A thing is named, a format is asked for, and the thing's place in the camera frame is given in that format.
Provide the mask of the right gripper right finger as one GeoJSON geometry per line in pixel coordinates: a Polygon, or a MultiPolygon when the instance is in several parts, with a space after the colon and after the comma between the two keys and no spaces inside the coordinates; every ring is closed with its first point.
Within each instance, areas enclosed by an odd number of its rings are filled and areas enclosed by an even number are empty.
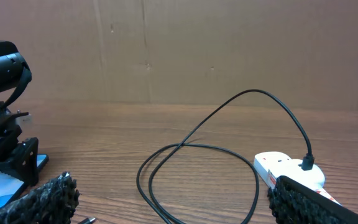
{"type": "Polygon", "coordinates": [[[278,224],[358,224],[358,214],[287,177],[267,193],[278,224]]]}

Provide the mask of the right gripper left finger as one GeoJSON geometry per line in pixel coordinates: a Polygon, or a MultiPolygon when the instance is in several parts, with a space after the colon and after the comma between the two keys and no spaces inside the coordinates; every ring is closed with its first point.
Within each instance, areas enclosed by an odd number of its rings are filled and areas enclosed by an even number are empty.
{"type": "Polygon", "coordinates": [[[62,172],[0,208],[0,224],[69,224],[79,196],[76,180],[69,172],[62,172]]]}

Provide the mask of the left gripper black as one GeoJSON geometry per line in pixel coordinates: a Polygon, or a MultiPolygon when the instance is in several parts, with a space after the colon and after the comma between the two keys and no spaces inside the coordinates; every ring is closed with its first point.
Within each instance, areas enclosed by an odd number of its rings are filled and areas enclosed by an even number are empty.
{"type": "Polygon", "coordinates": [[[18,144],[22,133],[16,119],[29,115],[25,113],[0,114],[0,171],[34,186],[39,181],[37,154],[39,140],[28,138],[18,144]]]}

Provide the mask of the blue Samsung smartphone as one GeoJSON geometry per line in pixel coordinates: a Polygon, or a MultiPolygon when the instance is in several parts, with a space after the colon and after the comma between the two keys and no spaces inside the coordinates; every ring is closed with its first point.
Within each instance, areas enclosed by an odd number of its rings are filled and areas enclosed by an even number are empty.
{"type": "Polygon", "coordinates": [[[3,169],[11,170],[16,162],[9,159],[0,162],[0,208],[16,200],[21,193],[29,186],[26,182],[4,173],[3,169]]]}

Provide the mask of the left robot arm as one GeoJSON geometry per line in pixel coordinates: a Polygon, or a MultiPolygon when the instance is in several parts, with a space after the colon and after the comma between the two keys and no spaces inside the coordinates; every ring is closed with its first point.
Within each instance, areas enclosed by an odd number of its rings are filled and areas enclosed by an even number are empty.
{"type": "Polygon", "coordinates": [[[12,112],[8,106],[23,94],[32,80],[28,63],[16,45],[0,40],[0,171],[34,186],[39,181],[37,154],[39,140],[20,142],[21,125],[28,112],[12,112]]]}

